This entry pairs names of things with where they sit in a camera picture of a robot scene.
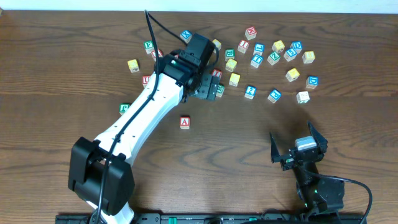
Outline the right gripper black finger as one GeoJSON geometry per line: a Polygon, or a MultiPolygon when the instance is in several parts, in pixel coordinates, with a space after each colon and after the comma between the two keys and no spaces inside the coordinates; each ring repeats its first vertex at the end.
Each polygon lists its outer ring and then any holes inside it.
{"type": "Polygon", "coordinates": [[[324,138],[314,127],[314,125],[308,121],[308,128],[310,131],[310,134],[312,135],[312,137],[314,138],[318,148],[320,149],[321,152],[326,152],[327,151],[327,147],[328,147],[328,141],[326,138],[324,138]]]}
{"type": "Polygon", "coordinates": [[[269,133],[269,136],[271,139],[271,161],[272,161],[272,163],[279,162],[280,154],[279,154],[279,150],[277,148],[277,144],[275,143],[272,133],[269,133]]]}

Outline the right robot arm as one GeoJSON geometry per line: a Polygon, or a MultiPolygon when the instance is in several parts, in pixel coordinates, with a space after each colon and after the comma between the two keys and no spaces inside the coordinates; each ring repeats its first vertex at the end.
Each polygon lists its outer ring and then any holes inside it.
{"type": "Polygon", "coordinates": [[[295,146],[287,154],[279,154],[273,136],[271,139],[271,161],[280,163],[283,171],[292,170],[296,178],[299,197],[310,214],[337,212],[344,207],[345,184],[342,180],[321,177],[316,163],[327,151],[328,141],[308,123],[310,135],[296,139],[295,146]]]}

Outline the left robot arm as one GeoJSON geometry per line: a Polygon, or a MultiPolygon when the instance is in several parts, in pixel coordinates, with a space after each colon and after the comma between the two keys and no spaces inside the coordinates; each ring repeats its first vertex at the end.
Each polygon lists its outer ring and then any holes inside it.
{"type": "Polygon", "coordinates": [[[216,45],[194,34],[184,50],[155,61],[149,82],[127,109],[93,141],[73,145],[68,188],[94,209],[88,223],[131,223],[129,199],[134,190],[131,167],[146,139],[162,118],[189,96],[214,100],[219,84],[209,63],[216,45]]]}

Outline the red A block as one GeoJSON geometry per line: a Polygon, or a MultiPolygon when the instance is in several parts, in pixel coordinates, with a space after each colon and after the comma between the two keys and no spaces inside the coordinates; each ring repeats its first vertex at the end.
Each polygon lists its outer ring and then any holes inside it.
{"type": "Polygon", "coordinates": [[[190,128],[190,117],[189,116],[181,116],[180,117],[180,128],[181,129],[189,129],[190,128]]]}

